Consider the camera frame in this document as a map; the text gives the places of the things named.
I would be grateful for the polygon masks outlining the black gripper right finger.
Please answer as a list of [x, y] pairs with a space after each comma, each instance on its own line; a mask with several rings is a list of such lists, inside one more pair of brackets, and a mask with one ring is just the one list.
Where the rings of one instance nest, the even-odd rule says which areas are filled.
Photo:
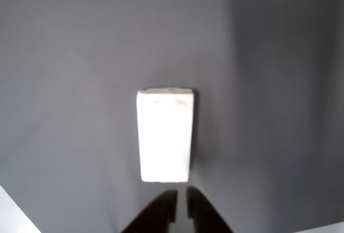
[[187, 188], [187, 208], [195, 232], [233, 232], [206, 196], [194, 186]]

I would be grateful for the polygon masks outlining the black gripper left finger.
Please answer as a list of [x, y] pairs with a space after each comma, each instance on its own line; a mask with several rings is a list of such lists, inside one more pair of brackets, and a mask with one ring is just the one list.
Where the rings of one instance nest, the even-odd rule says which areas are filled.
[[151, 201], [122, 232], [168, 232], [175, 223], [178, 192], [169, 189]]

